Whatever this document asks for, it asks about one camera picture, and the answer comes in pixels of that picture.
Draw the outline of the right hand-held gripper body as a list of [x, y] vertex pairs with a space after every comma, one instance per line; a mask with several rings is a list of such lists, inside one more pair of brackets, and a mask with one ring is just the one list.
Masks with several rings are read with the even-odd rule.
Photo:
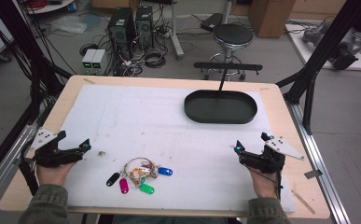
[[239, 156], [239, 162], [243, 166], [258, 169], [263, 174], [273, 174], [283, 170], [286, 156], [300, 161], [305, 159], [295, 147], [279, 136], [264, 141], [264, 148], [260, 154], [245, 150], [245, 154]]

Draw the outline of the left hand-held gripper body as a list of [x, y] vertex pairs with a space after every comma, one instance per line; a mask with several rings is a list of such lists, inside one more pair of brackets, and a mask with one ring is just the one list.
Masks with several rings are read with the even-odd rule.
[[35, 153], [33, 160], [36, 164], [54, 168], [60, 165], [80, 161], [85, 153], [79, 152], [79, 146], [70, 149], [59, 149], [58, 133], [40, 128], [30, 149]]

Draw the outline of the black oval tray with hanger bar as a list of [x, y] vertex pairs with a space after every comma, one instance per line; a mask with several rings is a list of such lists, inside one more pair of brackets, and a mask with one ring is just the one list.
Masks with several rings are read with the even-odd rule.
[[260, 71], [260, 64], [244, 63], [194, 63], [195, 68], [223, 69], [224, 74], [217, 91], [197, 90], [184, 101], [184, 111], [189, 119], [199, 123], [245, 124], [257, 114], [257, 103], [249, 94], [240, 91], [223, 91], [229, 69]]

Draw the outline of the person's left hand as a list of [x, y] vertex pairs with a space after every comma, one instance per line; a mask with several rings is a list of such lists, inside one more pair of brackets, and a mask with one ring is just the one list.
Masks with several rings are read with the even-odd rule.
[[60, 165], [59, 167], [47, 168], [41, 165], [36, 166], [36, 174], [40, 185], [63, 186], [75, 162]]

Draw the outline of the person's right hand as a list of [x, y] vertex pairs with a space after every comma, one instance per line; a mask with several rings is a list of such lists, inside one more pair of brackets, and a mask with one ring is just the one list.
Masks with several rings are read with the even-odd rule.
[[276, 175], [263, 174], [258, 169], [249, 168], [254, 191], [258, 198], [277, 198]]

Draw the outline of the grey tape piece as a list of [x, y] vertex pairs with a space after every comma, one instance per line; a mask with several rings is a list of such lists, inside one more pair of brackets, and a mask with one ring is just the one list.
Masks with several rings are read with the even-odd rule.
[[306, 176], [307, 179], [311, 179], [314, 177], [318, 177], [320, 175], [322, 175], [323, 173], [320, 170], [311, 170], [310, 172], [305, 173], [304, 175]]

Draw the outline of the white foam mat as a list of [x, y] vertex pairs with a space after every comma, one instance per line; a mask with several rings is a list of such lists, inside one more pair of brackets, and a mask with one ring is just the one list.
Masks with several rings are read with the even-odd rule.
[[[68, 203], [79, 207], [206, 211], [230, 216], [244, 212], [255, 192], [249, 172], [234, 152], [242, 143], [260, 153], [262, 133], [271, 130], [259, 93], [254, 119], [246, 124], [206, 124], [184, 112], [188, 89], [84, 86], [66, 116], [61, 149], [89, 140], [91, 149], [71, 170]], [[172, 175], [148, 178], [147, 194], [135, 185], [122, 193], [108, 178], [150, 159]]]

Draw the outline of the clear plastic sheet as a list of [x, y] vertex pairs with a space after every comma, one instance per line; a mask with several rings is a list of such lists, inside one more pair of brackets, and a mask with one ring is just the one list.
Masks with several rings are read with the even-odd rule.
[[87, 24], [80, 21], [78, 16], [64, 16], [50, 23], [54, 30], [61, 30], [72, 34], [83, 34]]

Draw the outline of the white floor board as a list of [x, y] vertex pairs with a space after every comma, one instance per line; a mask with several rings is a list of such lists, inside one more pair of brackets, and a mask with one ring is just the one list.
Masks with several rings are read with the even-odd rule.
[[[301, 25], [287, 24], [285, 28], [299, 54], [300, 59], [303, 63], [306, 63], [312, 56], [315, 46], [312, 43], [304, 43], [302, 41], [304, 28]], [[357, 58], [357, 61], [352, 63], [347, 68], [347, 71], [361, 71], [361, 53], [356, 53], [355, 57]]]

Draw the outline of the brown cardboard box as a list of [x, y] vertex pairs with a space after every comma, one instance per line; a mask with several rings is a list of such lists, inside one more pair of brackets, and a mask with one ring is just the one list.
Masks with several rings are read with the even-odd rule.
[[259, 38], [279, 38], [296, 0], [252, 0], [248, 19]]

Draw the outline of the large black computer tower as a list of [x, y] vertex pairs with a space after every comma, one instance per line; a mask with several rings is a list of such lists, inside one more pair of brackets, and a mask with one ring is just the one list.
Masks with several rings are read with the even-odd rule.
[[132, 41], [136, 38], [133, 12], [130, 7], [116, 7], [107, 25], [113, 47], [125, 60], [132, 55]]

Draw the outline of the round white table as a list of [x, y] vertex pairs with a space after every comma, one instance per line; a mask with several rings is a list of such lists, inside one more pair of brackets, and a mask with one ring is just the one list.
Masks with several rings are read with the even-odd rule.
[[62, 0], [62, 2], [59, 5], [45, 5], [44, 7], [27, 8], [27, 10], [29, 13], [41, 14], [41, 13], [55, 11], [58, 9], [67, 8], [68, 6], [74, 4], [75, 2], [76, 0]]

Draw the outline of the white table leg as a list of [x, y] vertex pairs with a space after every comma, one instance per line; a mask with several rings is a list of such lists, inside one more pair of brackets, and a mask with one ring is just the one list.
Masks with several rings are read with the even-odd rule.
[[177, 28], [177, 8], [176, 8], [176, 6], [177, 6], [177, 0], [171, 0], [172, 28], [170, 30], [170, 38], [171, 38], [173, 46], [174, 46], [176, 59], [181, 60], [184, 57], [184, 51], [182, 49], [182, 46], [180, 44], [180, 41], [177, 37], [177, 32], [176, 32], [176, 28]]

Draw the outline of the small black computer tower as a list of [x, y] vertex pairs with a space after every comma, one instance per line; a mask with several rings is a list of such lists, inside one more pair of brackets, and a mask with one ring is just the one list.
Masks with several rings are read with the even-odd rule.
[[139, 6], [137, 8], [135, 24], [137, 28], [139, 49], [153, 49], [154, 34], [151, 6]]

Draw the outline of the aluminium rail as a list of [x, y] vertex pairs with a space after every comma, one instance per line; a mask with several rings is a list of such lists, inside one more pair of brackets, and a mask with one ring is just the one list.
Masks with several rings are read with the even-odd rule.
[[295, 126], [297, 127], [300, 140], [305, 148], [306, 155], [314, 171], [319, 171], [320, 175], [316, 177], [320, 189], [323, 192], [331, 217], [336, 224], [351, 224], [347, 215], [345, 207], [342, 204], [339, 194], [331, 179], [329, 171], [326, 168], [324, 159], [320, 150], [311, 134], [308, 134], [307, 129], [303, 127], [302, 119], [303, 113], [299, 105], [291, 105], [287, 103], [287, 108], [293, 118]]
[[0, 160], [0, 188], [9, 176], [10, 172], [16, 166], [23, 146], [34, 138], [37, 127], [35, 125], [26, 125], [18, 134], [8, 141], [6, 148], [8, 152]]

